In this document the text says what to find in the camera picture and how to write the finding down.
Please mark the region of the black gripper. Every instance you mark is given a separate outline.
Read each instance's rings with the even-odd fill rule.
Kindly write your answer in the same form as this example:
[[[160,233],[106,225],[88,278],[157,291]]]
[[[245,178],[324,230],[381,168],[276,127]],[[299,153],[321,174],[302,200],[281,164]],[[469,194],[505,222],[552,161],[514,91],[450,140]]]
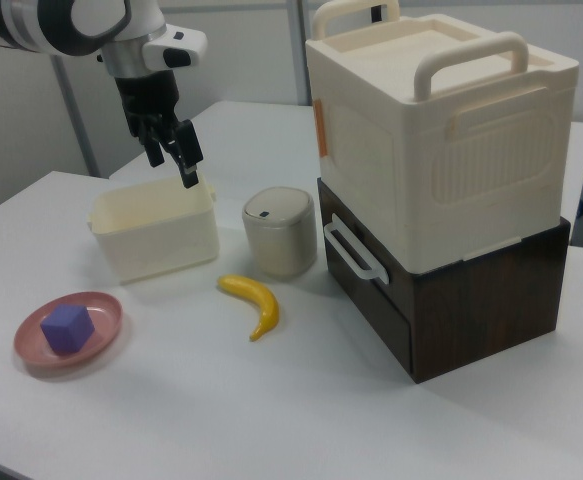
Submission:
[[[130,133],[143,143],[150,166],[164,163],[160,142],[167,142],[166,150],[178,167],[183,186],[197,185],[197,164],[204,156],[193,123],[178,121],[175,115],[179,91],[174,73],[116,78],[115,83]]]

